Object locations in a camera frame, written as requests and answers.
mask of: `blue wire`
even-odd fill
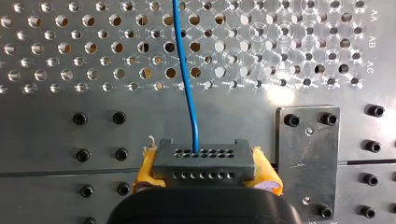
[[[197,115],[195,112],[194,98],[192,97],[189,71],[187,69],[186,55],[184,53],[183,38],[181,37],[181,25],[180,15],[178,12],[178,0],[173,1],[173,13],[174,13],[174,24],[175,24],[175,36],[177,44],[177,53],[180,60],[181,76],[184,83],[184,91],[186,92],[187,105],[189,106],[191,127],[192,127],[192,150],[194,153],[199,151],[199,134],[198,134],[198,123]]]

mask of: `metal surface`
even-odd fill
[[[296,127],[284,122],[291,114],[300,120]],[[333,126],[323,123],[328,114],[337,118]],[[278,173],[285,186],[284,197],[300,213],[302,221],[324,220],[319,215],[322,205],[334,211],[340,109],[282,107],[276,120]]]
[[[167,187],[180,186],[244,186],[254,179],[255,165],[247,140],[234,144],[201,144],[194,154],[191,145],[172,144],[161,140],[153,175],[164,179]]]
[[[126,197],[119,195],[119,184],[132,186],[135,177],[132,173],[0,177],[0,222],[66,224],[93,217],[106,223]],[[94,188],[89,198],[79,192],[86,185]]]

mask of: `perforated metal plate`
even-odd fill
[[[175,43],[173,26],[163,23],[172,15],[169,1],[158,0],[157,5],[135,0],[132,8],[122,1],[46,2],[0,1],[1,173],[137,168],[150,134],[191,142],[177,53],[164,48],[167,42]],[[343,117],[339,161],[396,159],[395,1],[190,0],[183,6],[203,143],[247,139],[274,162],[276,108],[336,105]],[[120,25],[110,23],[117,24],[113,15],[120,16]],[[197,22],[194,15],[199,16],[196,25],[191,24]],[[103,30],[107,38],[101,38]],[[128,30],[133,36],[125,36]],[[79,39],[74,31],[79,31]],[[350,41],[349,47],[343,39]],[[120,53],[116,42],[122,44]],[[293,49],[300,42],[301,47]],[[95,53],[89,53],[95,47],[88,43],[95,44]],[[148,52],[142,53],[144,43]],[[197,52],[191,51],[191,43],[200,44]],[[332,53],[335,60],[330,60]],[[173,78],[166,77],[174,74],[166,73],[168,68],[175,69]],[[368,104],[384,106],[384,116],[367,116]],[[127,116],[122,125],[112,121],[117,111]],[[77,112],[88,116],[85,125],[73,123]],[[365,140],[378,141],[382,150],[362,150]],[[119,147],[129,150],[123,162],[114,158]],[[81,148],[92,154],[84,163],[75,158]]]

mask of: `hole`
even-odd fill
[[[355,29],[353,29],[353,34],[361,35],[361,33],[363,33],[363,29],[361,27],[356,27]]]
[[[350,22],[351,20],[352,20],[352,15],[348,12],[344,13],[341,16],[341,21],[343,21],[343,22]]]
[[[48,67],[55,67],[59,64],[59,60],[57,58],[48,58],[47,59],[47,66]]]
[[[105,57],[102,57],[102,58],[100,59],[100,63],[101,63],[103,66],[106,66],[106,65],[109,65],[109,64],[111,63],[111,61],[110,61],[109,58],[107,58],[107,57],[105,56]]]
[[[223,172],[221,172],[221,173],[219,173],[218,177],[219,177],[219,179],[223,179],[223,178],[225,178],[225,174]]]
[[[248,25],[251,22],[250,14],[244,13],[241,15],[241,23],[244,25]]]
[[[145,15],[138,15],[136,17],[136,23],[140,26],[145,26],[148,24],[148,17]]]
[[[47,72],[40,69],[35,71],[35,80],[37,81],[44,81],[47,79]]]
[[[123,11],[131,11],[132,9],[134,9],[134,6],[131,2],[123,2],[121,3],[121,5]]]
[[[205,30],[204,35],[205,35],[206,37],[212,36],[212,30]]]
[[[350,40],[342,39],[341,42],[340,42],[340,47],[342,49],[348,49],[350,47]]]
[[[216,22],[218,25],[224,24],[224,22],[225,22],[225,16],[224,16],[224,14],[218,14],[218,15],[216,15],[216,16],[215,16],[215,22]]]
[[[119,26],[121,24],[121,18],[119,15],[111,15],[109,21],[112,26]]]
[[[180,174],[179,174],[179,173],[173,173],[173,178],[174,178],[174,179],[180,178]]]
[[[17,46],[15,46],[14,44],[7,44],[4,47],[4,51],[6,52],[6,54],[13,55],[17,51]]]
[[[112,49],[113,52],[115,52],[115,53],[121,53],[122,50],[123,50],[123,46],[122,46],[122,44],[119,43],[119,42],[114,42],[114,43],[111,45],[111,49]]]
[[[23,91],[24,91],[25,93],[33,93],[33,91],[35,91],[35,86],[32,85],[32,84],[26,84],[26,85],[23,87]]]
[[[149,7],[151,8],[151,10],[153,11],[158,11],[160,10],[160,4],[158,2],[152,2],[149,4]]]
[[[191,24],[191,25],[198,25],[199,22],[200,22],[200,18],[199,18],[198,15],[192,14],[192,15],[190,15],[190,17],[189,17],[189,21],[190,21],[190,24]]]
[[[137,45],[137,49],[141,52],[141,53],[146,53],[149,51],[149,44],[145,43],[145,42],[140,42]]]
[[[353,77],[351,80],[350,80],[350,84],[352,85],[352,86],[357,86],[358,84],[359,84],[359,79],[358,78],[356,78],[356,77]]]
[[[96,69],[94,69],[94,68],[91,68],[91,69],[88,70],[88,72],[87,72],[87,77],[88,77],[90,80],[96,80],[96,79],[98,79],[98,78],[99,78],[98,71],[96,71]]]
[[[174,68],[166,69],[165,75],[167,78],[174,78],[176,76],[176,70]]]
[[[235,178],[235,174],[234,173],[228,173],[227,174],[227,178],[234,179]]]
[[[295,24],[303,20],[303,15],[301,13],[295,13],[291,16],[291,21]]]
[[[309,205],[311,203],[311,198],[310,197],[304,197],[303,198],[303,204]]]
[[[139,74],[143,79],[151,78],[151,70],[149,70],[149,68],[142,68],[142,70],[140,70]]]
[[[199,68],[192,68],[190,71],[190,74],[192,77],[199,77],[201,75],[201,70],[199,70]]]
[[[186,4],[184,2],[180,2],[178,4],[178,10],[183,11],[184,9],[186,9]]]
[[[306,2],[306,7],[307,8],[314,8],[315,7],[315,2],[313,0],[308,0]]]
[[[19,81],[21,79],[21,73],[19,73],[18,71],[15,71],[15,70],[10,71],[8,73],[8,79],[10,81],[17,82],[17,81]]]
[[[327,20],[327,14],[324,12],[320,12],[317,16],[317,22],[318,23],[323,23]]]
[[[79,10],[79,6],[77,3],[72,2],[69,4],[69,10],[72,12],[77,12]]]
[[[337,27],[332,27],[332,28],[330,28],[329,33],[330,33],[331,35],[337,35],[337,34],[338,34],[338,28],[337,28]]]
[[[315,67],[315,73],[316,73],[316,74],[323,74],[324,71],[325,71],[325,67],[324,67],[322,64],[318,64],[318,65]]]
[[[43,45],[41,45],[41,44],[33,44],[32,52],[33,52],[33,54],[37,54],[37,55],[40,55],[40,54],[44,53]]]
[[[65,81],[71,80],[73,78],[73,72],[68,70],[68,69],[64,69],[61,72],[61,78]]]
[[[22,3],[17,3],[14,5],[14,11],[18,13],[22,13],[24,11],[24,6]]]
[[[82,18],[82,23],[85,26],[93,26],[95,24],[95,18],[90,15],[86,15]]]
[[[229,87],[230,89],[235,89],[236,87],[238,87],[238,83],[235,80],[231,81]]]
[[[338,7],[340,7],[340,2],[339,1],[332,1],[331,3],[330,3],[330,7],[332,7],[332,8],[338,8]]]
[[[128,90],[129,91],[135,91],[135,90],[137,90],[137,88],[139,88],[139,86],[135,82],[130,82],[128,84]]]
[[[99,38],[101,38],[101,39],[105,39],[105,38],[108,37],[108,33],[107,33],[106,30],[100,30],[100,31],[98,32],[98,36],[99,36]]]
[[[10,17],[5,16],[1,19],[1,25],[3,27],[10,28],[14,25],[14,21]]]
[[[215,69],[215,75],[216,75],[216,77],[224,77],[225,76],[225,68],[217,67]]]
[[[205,3],[204,3],[204,9],[205,9],[205,10],[210,10],[210,8],[212,8],[212,3],[210,3],[210,2],[205,2]]]
[[[215,173],[210,173],[210,174],[209,174],[209,178],[211,178],[211,179],[216,178],[216,174],[215,174]]]
[[[115,79],[123,79],[125,78],[125,71],[121,68],[117,68],[116,70],[114,70],[113,76]]]
[[[126,59],[126,63],[127,63],[128,65],[133,65],[133,64],[137,63],[137,59],[136,59],[135,57],[128,57],[128,58]]]
[[[193,42],[193,43],[190,44],[190,50],[192,52],[198,52],[200,50],[200,48],[201,48],[201,44],[200,43]]]
[[[65,26],[67,26],[67,23],[69,23],[69,21],[68,21],[68,19],[66,18],[66,16],[58,16],[56,19],[55,19],[55,21],[56,21],[56,24],[59,26],[59,27],[65,27]]]
[[[215,50],[217,52],[223,52],[225,50],[225,44],[222,41],[218,41],[215,43]]]
[[[97,11],[104,11],[106,9],[106,4],[103,2],[98,2],[95,6]]]
[[[163,24],[165,25],[173,25],[173,16],[166,14],[163,16]]]
[[[28,19],[29,25],[32,26],[33,28],[37,28],[41,25],[41,19],[38,18],[37,16],[31,16]]]
[[[102,85],[102,89],[103,89],[103,91],[111,91],[111,90],[113,90],[113,85],[111,85],[111,83],[109,83],[109,82],[105,82]]]
[[[73,39],[80,39],[81,38],[81,32],[78,30],[75,30],[72,32],[72,38]]]
[[[68,54],[68,53],[70,53],[71,48],[70,48],[70,45],[69,45],[69,44],[63,42],[63,43],[61,43],[61,44],[58,46],[58,50],[59,50],[59,52],[61,52],[62,54]]]
[[[361,55],[359,53],[352,54],[352,59],[353,60],[359,60],[360,58],[361,58]]]
[[[349,67],[346,64],[341,64],[341,66],[338,68],[338,72],[340,74],[346,74],[349,71]]]

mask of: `metal plate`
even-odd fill
[[[135,174],[53,175],[0,177],[1,223],[83,223],[94,217],[106,223],[125,196],[117,193],[121,182],[132,186]],[[83,198],[79,190],[92,185],[94,193]]]
[[[300,118],[297,127],[284,122],[291,114]],[[326,114],[337,117],[335,125],[321,122]],[[318,212],[322,205],[334,211],[340,109],[283,107],[276,120],[278,173],[284,182],[284,197],[297,209],[302,221],[323,220]]]

